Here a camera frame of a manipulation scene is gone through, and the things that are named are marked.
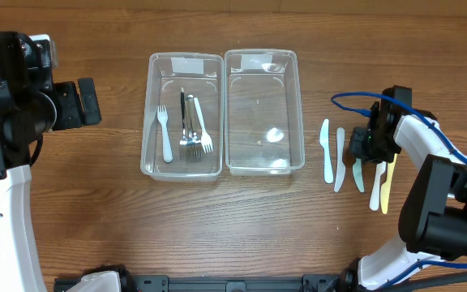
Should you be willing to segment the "light blue plastic knife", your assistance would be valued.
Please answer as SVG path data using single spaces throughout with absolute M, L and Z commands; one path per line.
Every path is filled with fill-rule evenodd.
M 323 177 L 326 183 L 333 183 L 334 175 L 329 149 L 329 120 L 324 119 L 319 133 L 319 144 L 323 148 Z

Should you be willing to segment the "silver metal fork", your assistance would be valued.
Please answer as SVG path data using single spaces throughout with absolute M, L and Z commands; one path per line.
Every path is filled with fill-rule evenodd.
M 197 135 L 197 123 L 195 121 L 195 104 L 193 100 L 193 96 L 189 94 L 187 96 L 188 100 L 188 109 L 189 109 L 189 119 L 190 119 L 190 134 L 191 134 L 191 139 L 193 141 L 193 150 L 194 154 L 193 156 L 198 159 L 202 157 L 202 147 L 201 147 L 201 141 Z
M 194 115 L 192 112 L 193 100 L 189 95 L 185 96 L 185 108 L 186 108 L 186 133 L 187 133 L 187 154 L 195 159 L 200 160 L 201 154 L 201 142 L 194 131 Z

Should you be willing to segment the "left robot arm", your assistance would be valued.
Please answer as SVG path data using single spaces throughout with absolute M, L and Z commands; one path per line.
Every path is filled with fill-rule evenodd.
M 32 171 L 48 131 L 101 122 L 91 78 L 54 84 L 46 91 L 0 81 L 0 291 L 46 289 L 32 227 Z

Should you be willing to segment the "black handled metal fork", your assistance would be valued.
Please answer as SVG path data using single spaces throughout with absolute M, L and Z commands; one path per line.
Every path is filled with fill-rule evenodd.
M 180 106 L 182 114 L 182 138 L 179 142 L 180 155 L 185 157 L 187 154 L 187 133 L 186 133 L 186 106 L 185 106 L 185 91 L 184 88 L 181 88 L 180 91 Z

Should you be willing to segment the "white plastic knife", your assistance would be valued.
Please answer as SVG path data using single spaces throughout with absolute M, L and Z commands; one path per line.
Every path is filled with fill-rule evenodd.
M 376 165 L 375 179 L 374 179 L 370 202 L 369 202 L 369 208 L 372 211 L 377 211 L 379 208 L 381 176 L 385 173 L 386 167 L 387 167 L 386 161 L 382 161 Z

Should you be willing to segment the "grey plastic knife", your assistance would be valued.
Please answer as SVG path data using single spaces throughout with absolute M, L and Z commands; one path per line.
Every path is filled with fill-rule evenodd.
M 345 129 L 336 129 L 336 179 L 334 191 L 339 192 L 345 179 L 345 163 L 343 162 L 345 146 Z

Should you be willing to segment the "mint green plastic knife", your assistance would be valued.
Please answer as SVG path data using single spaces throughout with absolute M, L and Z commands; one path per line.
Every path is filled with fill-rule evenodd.
M 353 178 L 357 189 L 363 193 L 365 191 L 363 176 L 362 176 L 362 161 L 359 158 L 355 159 L 355 162 L 352 166 Z

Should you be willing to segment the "small white plastic fork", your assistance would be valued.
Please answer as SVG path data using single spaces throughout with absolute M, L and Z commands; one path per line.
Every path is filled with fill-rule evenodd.
M 206 126 L 205 126 L 205 122 L 204 122 L 204 116 L 203 116 L 203 112 L 201 110 L 199 99 L 197 97 L 194 97 L 193 100 L 194 100 L 195 110 L 196 110 L 198 120 L 199 120 L 199 125 L 200 125 L 200 128 L 201 128 L 201 144 L 202 144 L 203 151 L 205 153 L 211 153 L 211 152 L 213 152 L 212 138 L 211 138 L 211 136 L 208 134 L 208 132 L 206 130 Z

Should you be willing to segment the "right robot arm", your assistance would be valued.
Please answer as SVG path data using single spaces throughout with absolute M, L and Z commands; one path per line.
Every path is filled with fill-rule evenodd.
M 418 169 L 402 207 L 398 233 L 378 251 L 355 260 L 340 276 L 340 291 L 408 289 L 409 278 L 430 266 L 462 268 L 467 281 L 467 157 L 426 111 L 373 109 L 355 127 L 349 151 L 363 161 L 390 164 L 406 152 Z

